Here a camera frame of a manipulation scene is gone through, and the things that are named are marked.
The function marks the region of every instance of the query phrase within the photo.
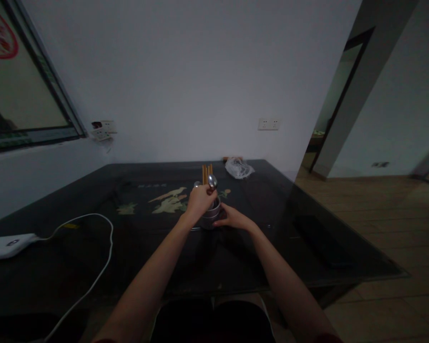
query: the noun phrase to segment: utensil holder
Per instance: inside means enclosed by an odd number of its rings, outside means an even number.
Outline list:
[[[200,218],[200,226],[205,230],[214,229],[213,223],[218,219],[220,211],[221,199],[217,197],[214,201],[214,207],[205,212],[205,214]]]

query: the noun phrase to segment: dark glass table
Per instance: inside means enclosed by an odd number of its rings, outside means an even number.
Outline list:
[[[107,165],[3,218],[0,236],[34,232],[48,237],[71,218],[95,212],[105,215],[114,224],[112,259],[78,309],[115,304],[183,213],[194,181],[201,179],[203,163],[210,162]],[[267,161],[248,163],[255,173],[246,180],[235,180],[222,162],[213,163],[222,201],[259,225],[322,307],[361,282],[407,275]],[[333,269],[323,263],[296,231],[294,219],[299,215],[317,217],[356,265]],[[0,261],[0,316],[62,315],[87,291],[108,257],[110,226],[98,216],[73,224],[60,229],[52,240],[37,242]],[[267,289],[264,271],[245,232],[195,227],[165,297]]]

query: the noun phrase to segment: charging cable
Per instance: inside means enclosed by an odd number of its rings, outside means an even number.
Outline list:
[[[48,238],[39,238],[39,239],[37,239],[37,241],[47,241],[47,240],[50,240],[52,237],[54,237],[54,235],[56,234],[56,232],[62,227],[62,226],[64,226],[65,224],[68,224],[68,223],[70,223],[70,222],[72,222],[72,221],[74,221],[74,220],[77,220],[77,219],[80,219],[80,218],[83,218],[83,217],[87,217],[87,216],[91,216],[91,215],[98,215],[98,216],[101,216],[102,218],[104,218],[108,223],[110,223],[110,225],[111,225],[111,233],[110,233],[110,253],[109,253],[109,255],[108,255],[108,260],[106,261],[106,263],[105,263],[105,266],[103,267],[103,269],[102,269],[102,271],[100,272],[100,274],[99,274],[99,276],[97,276],[97,279],[95,279],[95,281],[93,282],[93,284],[92,284],[92,286],[88,289],[88,291],[80,298],[80,299],[78,299],[78,301],[77,302],[75,302],[74,304],[73,304],[73,306],[72,307],[70,307],[69,309],[68,309],[68,311],[62,316],[62,318],[58,321],[58,323],[56,324],[56,326],[54,326],[54,329],[49,333],[49,335],[44,339],[44,341],[43,342],[47,342],[51,337],[52,337],[52,335],[54,335],[54,333],[57,331],[57,329],[59,328],[59,326],[62,324],[62,322],[63,322],[63,320],[70,314],[70,312],[76,307],[76,305],[78,305],[80,302],[81,302],[81,300],[83,300],[85,297],[86,297],[86,295],[88,295],[91,291],[92,291],[92,289],[94,288],[94,286],[95,286],[95,284],[97,283],[97,281],[100,279],[100,277],[102,276],[102,274],[103,274],[103,272],[105,271],[105,269],[106,269],[106,267],[108,267],[108,264],[110,263],[110,260],[111,260],[111,253],[112,253],[112,250],[113,250],[113,230],[114,230],[114,227],[113,227],[113,223],[107,218],[107,217],[105,217],[104,215],[102,215],[102,214],[99,214],[99,213],[89,213],[89,214],[85,214],[85,215],[82,215],[82,216],[79,216],[79,217],[76,217],[76,218],[73,218],[73,219],[70,219],[68,222],[65,222],[64,224],[62,224],[62,225],[60,225],[55,231],[54,231],[54,233],[50,236],[50,237],[48,237]]]

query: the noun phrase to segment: window frame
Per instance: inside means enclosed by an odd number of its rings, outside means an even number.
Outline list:
[[[68,125],[48,128],[10,130],[8,122],[0,114],[0,152],[30,146],[55,144],[87,137],[87,131],[78,120],[70,98],[64,89],[54,66],[20,0],[0,0],[15,33],[30,55],[33,64],[57,103]]]

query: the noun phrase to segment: plastic bag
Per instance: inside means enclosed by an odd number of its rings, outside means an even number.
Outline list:
[[[254,168],[238,157],[229,157],[225,163],[225,169],[236,179],[244,179],[254,173]]]

